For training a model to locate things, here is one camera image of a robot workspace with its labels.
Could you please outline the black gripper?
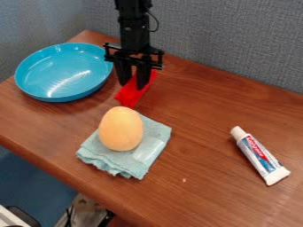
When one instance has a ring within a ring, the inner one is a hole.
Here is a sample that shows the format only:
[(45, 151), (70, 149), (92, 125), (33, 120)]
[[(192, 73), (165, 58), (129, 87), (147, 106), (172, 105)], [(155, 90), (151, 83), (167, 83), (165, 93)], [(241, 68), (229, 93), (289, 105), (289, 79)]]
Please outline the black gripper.
[(131, 79), (131, 65), (137, 66), (137, 90), (141, 90), (151, 79), (153, 69), (163, 70), (164, 51), (151, 46), (149, 17), (137, 19), (118, 17), (120, 41), (104, 43), (104, 59), (113, 62), (120, 85)]

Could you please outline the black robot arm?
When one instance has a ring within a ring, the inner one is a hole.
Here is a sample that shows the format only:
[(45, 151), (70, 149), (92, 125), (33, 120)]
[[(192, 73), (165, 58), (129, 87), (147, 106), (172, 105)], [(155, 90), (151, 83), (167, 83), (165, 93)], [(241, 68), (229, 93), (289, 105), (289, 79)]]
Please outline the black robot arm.
[(151, 46), (149, 17), (152, 0), (114, 0), (118, 11), (120, 41), (104, 43), (104, 59), (113, 63), (120, 85), (131, 80), (136, 67), (136, 89), (141, 90), (149, 80), (152, 69), (163, 70), (164, 51)]

